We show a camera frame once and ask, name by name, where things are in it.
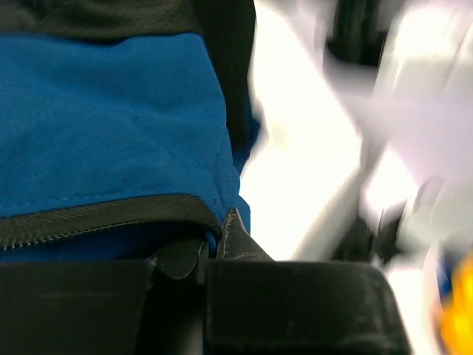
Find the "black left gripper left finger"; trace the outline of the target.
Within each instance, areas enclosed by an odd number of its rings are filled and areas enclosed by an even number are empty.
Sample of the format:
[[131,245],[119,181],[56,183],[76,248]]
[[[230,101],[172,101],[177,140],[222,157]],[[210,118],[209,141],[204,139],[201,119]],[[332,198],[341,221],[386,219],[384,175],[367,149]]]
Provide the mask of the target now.
[[1,264],[3,354],[201,354],[208,245],[147,260]]

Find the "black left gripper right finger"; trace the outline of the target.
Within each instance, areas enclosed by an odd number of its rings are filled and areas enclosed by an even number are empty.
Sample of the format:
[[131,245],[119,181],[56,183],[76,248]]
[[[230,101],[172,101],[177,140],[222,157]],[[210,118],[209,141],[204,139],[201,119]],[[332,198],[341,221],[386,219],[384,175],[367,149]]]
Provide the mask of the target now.
[[395,296],[367,263],[275,261],[237,209],[205,273],[206,354],[409,354]]

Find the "blue and black jacket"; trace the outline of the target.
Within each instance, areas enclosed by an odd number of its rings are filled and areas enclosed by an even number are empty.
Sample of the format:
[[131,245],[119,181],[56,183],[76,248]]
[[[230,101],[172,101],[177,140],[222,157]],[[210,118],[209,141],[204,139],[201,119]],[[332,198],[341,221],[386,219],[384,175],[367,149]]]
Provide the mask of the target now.
[[1,3],[1,261],[214,249],[256,140],[252,1]]

